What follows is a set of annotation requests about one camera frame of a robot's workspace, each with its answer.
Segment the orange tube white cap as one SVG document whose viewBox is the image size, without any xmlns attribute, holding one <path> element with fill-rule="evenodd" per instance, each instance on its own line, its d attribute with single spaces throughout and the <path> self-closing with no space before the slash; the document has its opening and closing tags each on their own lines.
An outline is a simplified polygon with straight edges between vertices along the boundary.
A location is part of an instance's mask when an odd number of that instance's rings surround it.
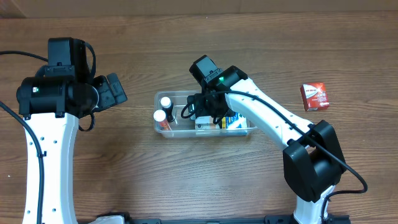
<svg viewBox="0 0 398 224">
<path fill-rule="evenodd" d="M 167 115 L 164 110 L 156 110 L 153 114 L 155 122 L 163 129 L 163 130 L 171 130 L 169 122 L 167 121 Z"/>
</svg>

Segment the dark bottle white cap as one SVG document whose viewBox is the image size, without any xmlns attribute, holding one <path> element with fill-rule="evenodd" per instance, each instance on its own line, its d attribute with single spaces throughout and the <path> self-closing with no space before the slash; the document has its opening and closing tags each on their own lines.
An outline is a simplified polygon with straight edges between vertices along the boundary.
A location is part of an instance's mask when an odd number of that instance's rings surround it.
<svg viewBox="0 0 398 224">
<path fill-rule="evenodd" d="M 174 108 L 174 104 L 171 101 L 171 99 L 167 96 L 162 97 L 160 99 L 160 104 L 162 106 L 162 110 L 165 112 L 166 114 L 166 119 L 169 123 L 172 123 L 173 121 L 175 121 L 175 116 L 173 114 L 173 108 Z"/>
</svg>

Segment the white plaster box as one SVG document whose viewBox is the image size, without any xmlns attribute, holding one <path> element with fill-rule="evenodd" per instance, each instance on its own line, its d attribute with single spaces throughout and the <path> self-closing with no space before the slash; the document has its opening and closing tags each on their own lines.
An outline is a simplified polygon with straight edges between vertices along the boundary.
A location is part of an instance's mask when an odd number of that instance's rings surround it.
<svg viewBox="0 0 398 224">
<path fill-rule="evenodd" d="M 195 119 L 195 129 L 220 129 L 220 126 L 213 123 L 211 116 L 201 116 Z"/>
</svg>

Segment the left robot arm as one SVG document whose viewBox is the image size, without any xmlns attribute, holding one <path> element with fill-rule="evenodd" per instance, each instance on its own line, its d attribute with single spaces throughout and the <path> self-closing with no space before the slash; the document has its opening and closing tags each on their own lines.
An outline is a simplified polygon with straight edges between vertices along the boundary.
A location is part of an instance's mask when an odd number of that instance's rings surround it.
<svg viewBox="0 0 398 224">
<path fill-rule="evenodd" d="M 96 76 L 92 46 L 71 37 L 48 41 L 48 62 L 17 89 L 27 143 L 23 223 L 76 223 L 73 151 L 79 120 L 127 101 L 118 76 Z"/>
</svg>

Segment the red small box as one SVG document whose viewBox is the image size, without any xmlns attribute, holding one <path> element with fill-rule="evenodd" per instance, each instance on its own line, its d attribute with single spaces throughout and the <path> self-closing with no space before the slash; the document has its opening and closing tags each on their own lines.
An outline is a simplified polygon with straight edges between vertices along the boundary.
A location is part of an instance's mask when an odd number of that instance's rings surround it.
<svg viewBox="0 0 398 224">
<path fill-rule="evenodd" d="M 304 83 L 300 87 L 305 111 L 325 110 L 330 106 L 325 84 Z"/>
</svg>

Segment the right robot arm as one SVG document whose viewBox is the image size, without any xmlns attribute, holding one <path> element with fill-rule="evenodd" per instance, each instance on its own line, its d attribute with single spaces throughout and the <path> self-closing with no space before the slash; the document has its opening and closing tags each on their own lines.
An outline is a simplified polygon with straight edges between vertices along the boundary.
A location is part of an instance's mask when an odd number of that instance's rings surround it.
<svg viewBox="0 0 398 224">
<path fill-rule="evenodd" d="M 207 55 L 189 69 L 201 93 L 188 98 L 190 115 L 213 117 L 239 113 L 282 150 L 284 178 L 297 196 L 291 215 L 267 215 L 265 223 L 349 223 L 349 216 L 327 212 L 327 195 L 345 172 L 345 159 L 333 127 L 313 124 L 289 112 L 263 93 L 238 67 L 218 68 Z"/>
</svg>

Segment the blue VapoDrops box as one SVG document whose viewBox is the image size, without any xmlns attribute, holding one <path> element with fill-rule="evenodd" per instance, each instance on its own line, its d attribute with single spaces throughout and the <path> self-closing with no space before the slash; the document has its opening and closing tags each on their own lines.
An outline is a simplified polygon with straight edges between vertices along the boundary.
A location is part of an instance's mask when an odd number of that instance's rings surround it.
<svg viewBox="0 0 398 224">
<path fill-rule="evenodd" d="M 235 130 L 235 129 L 245 129 L 247 127 L 248 127 L 247 119 L 239 113 L 235 113 L 234 116 L 224 117 L 221 120 L 222 129 Z"/>
</svg>

